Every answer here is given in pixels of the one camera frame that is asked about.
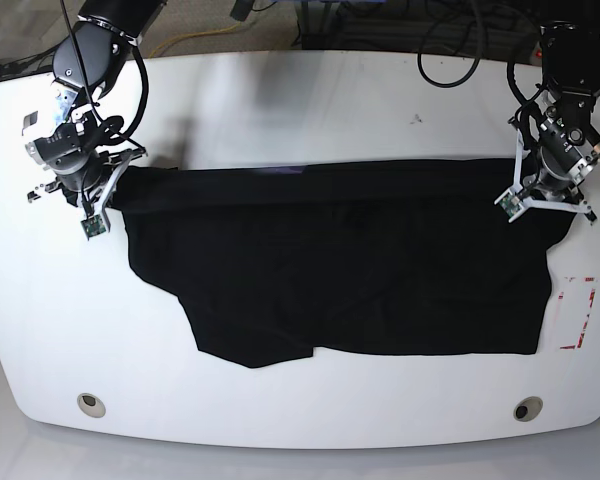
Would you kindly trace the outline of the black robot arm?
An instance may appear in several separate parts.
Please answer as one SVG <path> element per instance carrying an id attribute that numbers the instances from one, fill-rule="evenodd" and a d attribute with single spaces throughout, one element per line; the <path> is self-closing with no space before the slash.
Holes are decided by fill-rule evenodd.
<path id="1" fill-rule="evenodd" d="M 528 98 L 516 83 L 515 65 L 535 42 L 542 51 L 542 81 Z M 507 82 L 519 103 L 510 123 L 535 168 L 518 182 L 516 196 L 580 202 L 578 186 L 600 162 L 600 133 L 591 123 L 600 97 L 600 33 L 565 22 L 542 26 L 510 54 Z"/>
<path id="2" fill-rule="evenodd" d="M 139 45 L 165 4 L 162 1 L 87 1 L 68 36 L 52 55 L 53 80 L 38 109 L 23 119 L 29 156 L 56 175 L 56 186 L 90 209 L 115 167 L 146 150 L 109 148 L 129 142 L 140 125 L 149 96 L 148 73 Z M 127 59 L 134 59 L 141 94 L 131 122 L 102 117 L 99 102 L 114 88 Z"/>

